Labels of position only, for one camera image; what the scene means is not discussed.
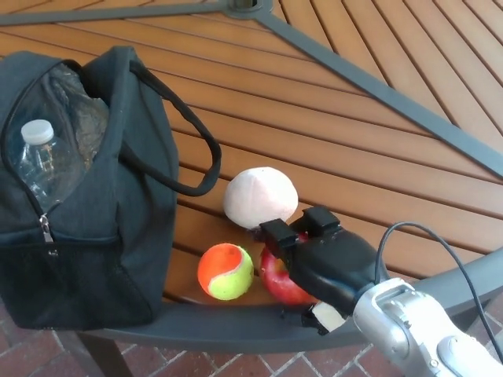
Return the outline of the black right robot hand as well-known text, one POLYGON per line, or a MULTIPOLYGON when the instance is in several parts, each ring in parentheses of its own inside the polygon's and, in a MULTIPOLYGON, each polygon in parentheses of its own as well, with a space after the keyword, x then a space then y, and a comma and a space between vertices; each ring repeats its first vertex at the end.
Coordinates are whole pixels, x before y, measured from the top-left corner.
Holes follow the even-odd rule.
POLYGON ((326 207, 309 207, 288 224, 278 218, 263 222, 258 231, 265 250, 282 262, 279 277, 310 296, 296 302, 299 324, 327 335, 353 314, 363 293, 376 284, 376 250, 345 229, 326 207))

